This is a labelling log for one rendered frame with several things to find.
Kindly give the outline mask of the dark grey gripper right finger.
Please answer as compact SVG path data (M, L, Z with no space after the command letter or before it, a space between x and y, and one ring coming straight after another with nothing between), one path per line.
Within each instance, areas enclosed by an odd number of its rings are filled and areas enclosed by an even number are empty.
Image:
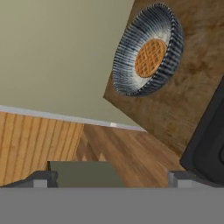
M224 188L224 185L217 185L198 178L189 171L168 171L168 186L173 188Z

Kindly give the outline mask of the round golden waffle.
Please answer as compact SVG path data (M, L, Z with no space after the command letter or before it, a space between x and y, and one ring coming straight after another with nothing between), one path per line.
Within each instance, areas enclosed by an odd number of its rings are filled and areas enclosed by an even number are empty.
M135 60L135 71L141 78L151 77L160 66L166 53L166 43L160 39L150 39L139 50Z

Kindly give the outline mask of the blue striped bowl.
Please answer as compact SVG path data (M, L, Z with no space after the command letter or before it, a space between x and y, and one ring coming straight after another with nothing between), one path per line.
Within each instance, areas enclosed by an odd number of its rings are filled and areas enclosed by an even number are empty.
M135 61L144 44L162 40L166 51L151 77L137 74ZM112 77L115 90L127 96L143 96L159 90L176 72L184 50L182 25L172 9L154 3L141 10L126 28L115 52Z

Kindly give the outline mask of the black microwave oven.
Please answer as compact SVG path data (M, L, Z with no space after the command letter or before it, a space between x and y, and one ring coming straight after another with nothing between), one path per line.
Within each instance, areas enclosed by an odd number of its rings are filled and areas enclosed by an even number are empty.
M224 76L179 162L198 177L224 186Z

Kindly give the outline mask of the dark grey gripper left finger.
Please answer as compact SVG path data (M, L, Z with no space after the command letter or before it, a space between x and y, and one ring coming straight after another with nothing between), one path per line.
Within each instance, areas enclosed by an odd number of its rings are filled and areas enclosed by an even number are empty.
M58 173L56 171L35 171L27 178L4 185L16 188L54 188L58 186Z

